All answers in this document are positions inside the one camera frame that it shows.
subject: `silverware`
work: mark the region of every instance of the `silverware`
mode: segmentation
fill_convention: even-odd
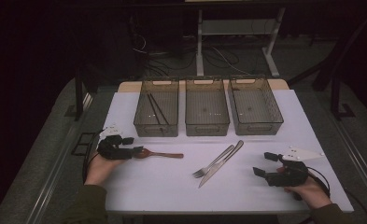
[[[200,188],[204,183],[206,183],[206,181],[208,181],[208,179],[212,177],[212,175],[214,175],[218,171],[218,169],[220,169],[220,167],[223,166],[224,163],[226,163],[226,161],[229,160],[243,145],[244,145],[244,142],[242,140],[239,140],[235,148],[223,160],[221,160],[218,163],[213,164],[209,172],[206,173],[206,175],[204,176],[198,188]]]
[[[195,173],[193,173],[192,175],[195,178],[199,178],[202,177],[204,175],[206,175],[206,173],[208,173],[210,167],[215,164],[215,162],[219,161],[223,156],[225,156],[227,153],[229,153],[231,150],[233,150],[233,145],[230,145],[229,147],[226,148],[226,150],[224,150],[217,158],[215,158],[214,161],[212,161],[208,166],[196,171]]]
[[[169,157],[169,158],[183,158],[184,155],[182,153],[161,153],[161,152],[152,152],[147,148],[143,148],[140,152],[134,153],[133,157],[137,159],[144,159],[150,156],[161,156],[161,157]]]

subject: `white tablecloth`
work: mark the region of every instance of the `white tablecloth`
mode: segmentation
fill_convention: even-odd
[[[134,113],[139,93],[118,92],[111,103],[105,127],[116,123],[134,146],[152,151],[184,153],[184,159],[150,157],[119,166],[106,182],[106,209],[123,214],[282,214],[307,211],[282,188],[269,187],[252,167],[275,172],[280,162],[268,161],[264,152],[284,154],[290,146],[323,152],[294,91],[273,91],[284,123],[277,135],[237,136],[233,119],[225,137],[188,137],[184,122],[185,96],[179,98],[179,136],[138,138]],[[207,166],[238,140],[244,146],[200,189],[201,178],[191,174]],[[353,211],[327,158],[306,161],[323,173],[332,200],[345,212]]]

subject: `knife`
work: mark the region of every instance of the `knife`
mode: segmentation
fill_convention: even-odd
[[[218,171],[218,169],[220,169],[220,167],[223,166],[224,163],[226,163],[226,161],[229,160],[235,154],[235,152],[237,152],[243,145],[244,142],[242,140],[239,140],[235,148],[223,160],[213,164],[208,173],[206,173],[206,175],[204,176],[203,180],[201,180],[200,186],[198,188],[200,188],[204,183],[206,183],[206,181],[210,179],[210,177],[212,177],[212,175],[214,175]]]

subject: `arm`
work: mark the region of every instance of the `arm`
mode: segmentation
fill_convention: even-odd
[[[308,177],[305,183],[297,187],[285,187],[286,192],[296,192],[311,209],[311,218],[317,224],[353,224],[353,220],[337,204],[332,203],[330,198],[322,190],[321,186],[312,178]]]
[[[62,223],[107,223],[106,190],[103,184],[112,171],[123,162],[95,156],[84,186],[78,190],[74,203],[64,212]]]

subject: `wooden spoon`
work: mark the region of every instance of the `wooden spoon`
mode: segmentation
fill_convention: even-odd
[[[144,159],[149,156],[162,156],[162,157],[169,157],[169,158],[183,158],[183,154],[181,153],[161,153],[161,152],[152,152],[147,148],[143,148],[142,151],[135,153],[133,155],[134,158],[137,159]]]

